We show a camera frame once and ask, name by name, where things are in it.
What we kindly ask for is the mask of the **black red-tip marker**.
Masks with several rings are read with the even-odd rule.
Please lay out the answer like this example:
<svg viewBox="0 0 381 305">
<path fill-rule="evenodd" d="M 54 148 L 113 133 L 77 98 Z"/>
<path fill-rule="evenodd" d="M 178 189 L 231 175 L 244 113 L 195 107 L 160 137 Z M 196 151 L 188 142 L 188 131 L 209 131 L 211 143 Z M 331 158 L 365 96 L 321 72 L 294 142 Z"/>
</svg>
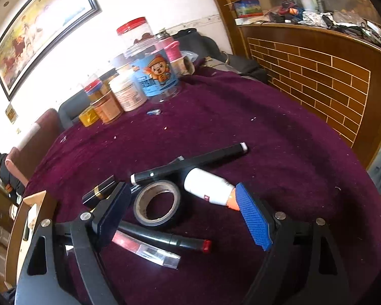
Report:
<svg viewBox="0 0 381 305">
<path fill-rule="evenodd" d="M 172 233 L 150 230 L 126 221 L 120 222 L 118 230 L 138 240 L 151 243 L 152 245 L 165 245 L 178 249 L 200 251 L 203 253 L 209 253 L 212 247 L 212 242 L 210 240 L 190 238 Z"/>
</svg>

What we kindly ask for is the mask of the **small blue capsule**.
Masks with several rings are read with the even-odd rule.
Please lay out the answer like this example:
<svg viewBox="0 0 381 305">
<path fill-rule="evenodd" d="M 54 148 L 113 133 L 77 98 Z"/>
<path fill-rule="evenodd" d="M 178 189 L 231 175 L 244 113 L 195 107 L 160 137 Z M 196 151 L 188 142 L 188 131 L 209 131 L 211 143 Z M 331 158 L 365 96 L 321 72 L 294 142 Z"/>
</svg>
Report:
<svg viewBox="0 0 381 305">
<path fill-rule="evenodd" d="M 147 112 L 149 116 L 157 116 L 161 114 L 161 109 L 150 110 Z"/>
</svg>

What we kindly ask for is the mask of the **burgundy velvet table cloth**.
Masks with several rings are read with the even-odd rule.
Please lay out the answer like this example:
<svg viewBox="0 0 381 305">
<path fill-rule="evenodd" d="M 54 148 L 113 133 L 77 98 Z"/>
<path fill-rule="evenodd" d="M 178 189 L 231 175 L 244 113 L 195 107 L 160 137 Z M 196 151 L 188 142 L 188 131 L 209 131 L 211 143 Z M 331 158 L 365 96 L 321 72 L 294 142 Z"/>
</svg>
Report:
<svg viewBox="0 0 381 305">
<path fill-rule="evenodd" d="M 26 192 L 48 191 L 64 222 L 83 210 L 82 196 L 110 176 L 131 175 L 232 147 L 210 170 L 244 183 L 292 219 L 323 218 L 341 254 L 353 301 L 381 272 L 381 197 L 336 131 L 279 90 L 232 72 L 199 68 L 182 91 L 151 116 L 146 103 L 111 124 L 75 125 L 57 137 Z M 208 238 L 208 254 L 185 252 L 178 269 L 162 268 L 110 245 L 106 274 L 127 304 L 240 304 L 264 252 L 242 215 L 184 194 L 170 228 Z"/>
</svg>

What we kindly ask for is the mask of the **orange label jar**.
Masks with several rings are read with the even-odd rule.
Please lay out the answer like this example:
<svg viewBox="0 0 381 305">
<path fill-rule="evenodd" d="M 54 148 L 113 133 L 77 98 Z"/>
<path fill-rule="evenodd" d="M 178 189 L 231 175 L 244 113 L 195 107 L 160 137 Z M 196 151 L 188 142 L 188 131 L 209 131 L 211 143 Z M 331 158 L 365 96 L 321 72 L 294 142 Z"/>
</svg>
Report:
<svg viewBox="0 0 381 305">
<path fill-rule="evenodd" d="M 96 114 L 99 116 L 103 124 L 109 124 L 123 114 L 123 108 L 115 98 L 112 91 L 105 94 L 97 101 L 92 102 L 91 106 L 94 108 Z"/>
</svg>

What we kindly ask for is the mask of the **brown upholstered chair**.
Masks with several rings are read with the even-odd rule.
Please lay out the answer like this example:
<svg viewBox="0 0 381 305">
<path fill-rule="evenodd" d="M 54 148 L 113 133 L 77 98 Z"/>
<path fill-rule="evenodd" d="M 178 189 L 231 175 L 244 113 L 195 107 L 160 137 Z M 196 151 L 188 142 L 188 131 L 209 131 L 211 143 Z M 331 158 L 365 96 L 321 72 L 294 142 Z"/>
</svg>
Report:
<svg viewBox="0 0 381 305">
<path fill-rule="evenodd" d="M 64 131 L 58 112 L 49 109 L 32 124 L 5 159 L 9 172 L 26 187 L 37 166 Z"/>
</svg>

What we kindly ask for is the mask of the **pink lid jar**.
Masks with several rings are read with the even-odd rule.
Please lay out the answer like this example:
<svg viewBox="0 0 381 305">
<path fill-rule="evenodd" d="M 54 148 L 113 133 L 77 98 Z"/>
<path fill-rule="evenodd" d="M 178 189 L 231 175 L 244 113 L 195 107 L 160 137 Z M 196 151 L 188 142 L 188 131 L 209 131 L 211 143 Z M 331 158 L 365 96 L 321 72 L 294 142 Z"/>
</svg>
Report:
<svg viewBox="0 0 381 305">
<path fill-rule="evenodd" d="M 184 57 L 180 51 L 180 43 L 178 41 L 174 41 L 168 44 L 164 50 L 176 76 L 182 77 L 185 75 L 187 73 L 187 69 L 184 63 Z"/>
</svg>

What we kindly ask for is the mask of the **black electrical tape roll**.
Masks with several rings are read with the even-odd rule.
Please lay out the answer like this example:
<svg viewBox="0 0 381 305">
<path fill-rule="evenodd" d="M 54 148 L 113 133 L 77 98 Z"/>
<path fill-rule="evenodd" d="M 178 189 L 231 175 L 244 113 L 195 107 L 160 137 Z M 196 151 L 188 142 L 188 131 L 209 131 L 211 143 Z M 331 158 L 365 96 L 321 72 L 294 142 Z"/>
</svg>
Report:
<svg viewBox="0 0 381 305">
<path fill-rule="evenodd" d="M 181 204 L 179 188 L 171 181 L 161 180 L 145 186 L 137 195 L 133 212 L 143 226 L 156 228 L 170 223 Z"/>
</svg>

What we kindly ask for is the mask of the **white orange glue bottle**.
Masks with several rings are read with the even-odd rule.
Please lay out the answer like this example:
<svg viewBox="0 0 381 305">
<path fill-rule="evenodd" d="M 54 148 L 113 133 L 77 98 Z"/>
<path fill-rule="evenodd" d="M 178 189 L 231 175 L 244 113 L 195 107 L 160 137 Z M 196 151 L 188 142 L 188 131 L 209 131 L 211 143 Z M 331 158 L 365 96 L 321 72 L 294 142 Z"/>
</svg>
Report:
<svg viewBox="0 0 381 305">
<path fill-rule="evenodd" d="M 239 211 L 236 187 L 224 178 L 200 168 L 191 169 L 184 179 L 184 189 L 211 204 Z"/>
</svg>

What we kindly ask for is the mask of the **white plastic piece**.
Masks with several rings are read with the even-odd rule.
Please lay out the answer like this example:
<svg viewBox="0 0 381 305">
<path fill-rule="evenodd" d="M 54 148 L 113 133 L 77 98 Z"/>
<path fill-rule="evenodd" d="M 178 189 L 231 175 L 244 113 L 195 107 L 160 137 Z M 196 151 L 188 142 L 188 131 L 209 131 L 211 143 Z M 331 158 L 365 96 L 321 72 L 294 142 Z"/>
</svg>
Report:
<svg viewBox="0 0 381 305">
<path fill-rule="evenodd" d="M 31 232 L 34 231 L 37 216 L 38 216 L 38 205 L 33 204 L 27 214 L 27 228 Z"/>
</svg>

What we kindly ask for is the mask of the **blue label cartoon jar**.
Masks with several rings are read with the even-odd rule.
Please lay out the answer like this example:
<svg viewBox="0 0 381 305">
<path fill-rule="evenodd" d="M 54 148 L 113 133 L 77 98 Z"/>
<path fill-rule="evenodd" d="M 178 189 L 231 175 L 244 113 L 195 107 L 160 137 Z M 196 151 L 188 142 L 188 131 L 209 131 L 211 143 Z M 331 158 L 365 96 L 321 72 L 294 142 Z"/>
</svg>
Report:
<svg viewBox="0 0 381 305">
<path fill-rule="evenodd" d="M 179 92 L 179 79 L 158 43 L 151 37 L 133 44 L 124 54 L 145 96 L 154 103 L 168 101 Z"/>
</svg>

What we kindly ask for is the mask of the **red lid clear jar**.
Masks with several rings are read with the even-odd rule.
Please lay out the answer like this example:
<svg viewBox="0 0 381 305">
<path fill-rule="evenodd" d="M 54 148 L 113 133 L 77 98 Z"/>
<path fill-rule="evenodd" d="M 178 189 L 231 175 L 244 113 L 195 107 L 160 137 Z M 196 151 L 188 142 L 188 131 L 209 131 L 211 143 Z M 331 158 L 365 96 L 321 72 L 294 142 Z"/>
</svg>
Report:
<svg viewBox="0 0 381 305">
<path fill-rule="evenodd" d="M 116 32 L 123 50 L 127 50 L 135 44 L 154 37 L 153 31 L 145 17 L 138 17 L 120 25 Z"/>
</svg>

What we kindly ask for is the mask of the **white label jar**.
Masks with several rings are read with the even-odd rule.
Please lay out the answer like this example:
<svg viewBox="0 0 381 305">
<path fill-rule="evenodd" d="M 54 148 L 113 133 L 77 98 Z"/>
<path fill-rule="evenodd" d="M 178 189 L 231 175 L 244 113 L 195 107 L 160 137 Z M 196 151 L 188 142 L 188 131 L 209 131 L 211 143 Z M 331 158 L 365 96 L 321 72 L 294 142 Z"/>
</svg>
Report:
<svg viewBox="0 0 381 305">
<path fill-rule="evenodd" d="M 109 82 L 109 86 L 125 112 L 136 110 L 147 101 L 133 77 L 118 75 Z"/>
</svg>

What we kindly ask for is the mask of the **long black marker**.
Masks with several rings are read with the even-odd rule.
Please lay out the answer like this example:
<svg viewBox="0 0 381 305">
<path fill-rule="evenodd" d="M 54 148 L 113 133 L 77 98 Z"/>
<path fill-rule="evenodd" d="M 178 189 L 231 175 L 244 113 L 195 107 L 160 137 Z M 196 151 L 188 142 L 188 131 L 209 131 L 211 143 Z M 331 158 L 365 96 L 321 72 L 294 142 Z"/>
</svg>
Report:
<svg viewBox="0 0 381 305">
<path fill-rule="evenodd" d="M 145 185 L 152 181 L 161 180 L 178 172 L 191 170 L 195 167 L 202 167 L 208 164 L 228 160 L 229 158 L 238 158 L 247 152 L 247 144 L 245 142 L 241 142 L 231 145 L 230 147 L 217 149 L 191 158 L 185 158 L 184 160 L 175 160 L 169 164 L 153 167 L 146 171 L 132 174 L 130 181 L 132 185 Z"/>
</svg>

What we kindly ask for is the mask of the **black gold lipstick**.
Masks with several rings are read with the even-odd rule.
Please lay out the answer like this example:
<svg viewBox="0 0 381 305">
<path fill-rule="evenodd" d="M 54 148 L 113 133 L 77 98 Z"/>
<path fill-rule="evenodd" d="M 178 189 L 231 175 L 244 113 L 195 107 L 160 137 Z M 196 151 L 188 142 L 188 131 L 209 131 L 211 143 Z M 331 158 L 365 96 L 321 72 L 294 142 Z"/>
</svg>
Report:
<svg viewBox="0 0 381 305">
<path fill-rule="evenodd" d="M 116 186 L 115 176 L 108 177 L 105 181 L 96 185 L 88 193 L 82 196 L 82 204 L 89 208 L 94 209 L 98 203 L 107 198 Z"/>
</svg>

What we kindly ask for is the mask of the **wooden brick pattern cabinet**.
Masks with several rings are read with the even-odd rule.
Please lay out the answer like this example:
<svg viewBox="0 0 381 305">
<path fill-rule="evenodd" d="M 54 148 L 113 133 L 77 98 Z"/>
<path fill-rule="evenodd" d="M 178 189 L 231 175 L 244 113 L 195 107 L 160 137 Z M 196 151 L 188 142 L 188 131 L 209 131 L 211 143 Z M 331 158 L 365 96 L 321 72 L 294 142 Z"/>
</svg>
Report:
<svg viewBox="0 0 381 305">
<path fill-rule="evenodd" d="M 269 83 L 325 121 L 368 168 L 381 145 L 381 48 L 332 30 L 240 27 Z"/>
</svg>

